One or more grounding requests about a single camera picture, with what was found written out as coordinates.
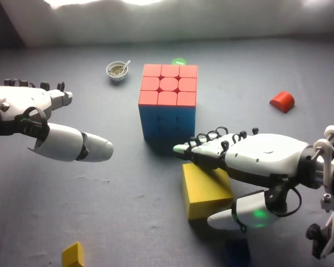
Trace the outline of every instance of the red square tile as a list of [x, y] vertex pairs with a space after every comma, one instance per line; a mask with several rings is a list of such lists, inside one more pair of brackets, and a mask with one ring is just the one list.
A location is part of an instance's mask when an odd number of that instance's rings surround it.
[[145, 77], [160, 77], [162, 65], [145, 64], [144, 74]]
[[157, 91], [141, 91], [139, 105], [157, 105]]
[[177, 106], [195, 107], [197, 100], [197, 93], [195, 92], [179, 92], [177, 99]]
[[196, 92], [197, 79], [196, 78], [181, 78], [178, 82], [178, 89], [181, 92]]
[[143, 77], [143, 82], [141, 83], [142, 91], [157, 91], [160, 87], [160, 79], [157, 77]]
[[161, 76], [177, 78], [179, 76], [179, 65], [162, 65]]
[[162, 91], [176, 91], [178, 88], [178, 80], [176, 78], [163, 78], [160, 81], [160, 89]]
[[177, 104], [177, 93], [175, 92], [160, 92], [158, 94], [157, 105], [175, 106]]
[[179, 77], [197, 78], [198, 77], [198, 66], [193, 66], [193, 65], [179, 66]]

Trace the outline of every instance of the gray table surface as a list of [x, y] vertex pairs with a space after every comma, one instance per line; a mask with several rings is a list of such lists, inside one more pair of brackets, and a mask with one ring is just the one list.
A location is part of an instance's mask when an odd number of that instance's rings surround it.
[[[137, 101], [145, 63], [186, 58], [199, 66], [196, 134], [217, 126], [289, 135], [309, 143], [334, 124], [334, 38], [139, 44], [0, 51], [0, 84], [65, 81], [73, 103], [50, 122], [109, 139], [106, 162], [64, 163], [30, 152], [34, 140], [0, 137], [0, 266], [60, 266], [79, 240], [86, 267], [226, 266], [224, 243], [247, 237], [253, 266], [334, 266], [311, 255], [305, 231], [328, 218], [323, 190], [299, 186], [293, 216], [247, 234], [190, 225], [181, 193], [182, 160], [143, 139]], [[114, 86], [105, 68], [131, 60]], [[296, 100], [288, 114], [268, 102], [279, 91]], [[258, 190], [232, 181], [236, 196]], [[289, 207], [298, 199], [289, 194]]]

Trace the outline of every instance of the yellow cube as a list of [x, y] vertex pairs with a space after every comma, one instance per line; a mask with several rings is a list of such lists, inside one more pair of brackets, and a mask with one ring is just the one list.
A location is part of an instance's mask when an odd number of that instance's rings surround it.
[[229, 176], [222, 169], [183, 164], [182, 188], [188, 220], [207, 218], [234, 199]]
[[83, 267], [83, 247], [74, 243], [62, 252], [62, 267]]

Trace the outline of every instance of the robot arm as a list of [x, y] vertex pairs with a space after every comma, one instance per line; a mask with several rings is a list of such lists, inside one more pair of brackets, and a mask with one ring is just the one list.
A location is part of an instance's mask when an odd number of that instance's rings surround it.
[[[332, 215], [324, 229], [310, 226], [307, 237], [313, 240], [315, 257], [334, 252], [334, 145], [330, 143], [334, 142], [334, 126], [326, 129], [327, 139], [313, 146], [288, 136], [258, 134], [257, 128], [253, 133], [232, 134], [219, 127], [173, 148], [184, 160], [211, 169], [220, 167], [230, 178], [268, 188], [236, 199], [231, 209], [210, 216], [208, 224], [216, 229], [242, 231], [266, 226], [300, 208], [302, 198], [297, 185], [313, 189], [324, 185], [321, 206], [327, 212], [332, 210]], [[299, 206], [293, 211], [287, 211], [289, 190], [299, 197]]]
[[41, 88], [28, 87], [19, 81], [0, 86], [0, 135], [21, 133], [36, 138], [31, 151], [60, 161], [100, 162], [108, 160], [114, 151], [112, 143], [102, 137], [74, 128], [49, 123], [51, 112], [72, 102], [72, 93], [64, 92], [64, 83], [49, 91], [48, 83]]

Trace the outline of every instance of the red half-cylinder block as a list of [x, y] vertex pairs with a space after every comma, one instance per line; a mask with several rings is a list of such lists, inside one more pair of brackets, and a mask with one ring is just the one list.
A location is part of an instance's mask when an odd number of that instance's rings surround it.
[[145, 139], [194, 136], [197, 79], [197, 66], [145, 65], [139, 99]]
[[290, 93], [284, 91], [275, 96], [269, 103], [283, 113], [287, 113], [294, 106], [294, 98]]

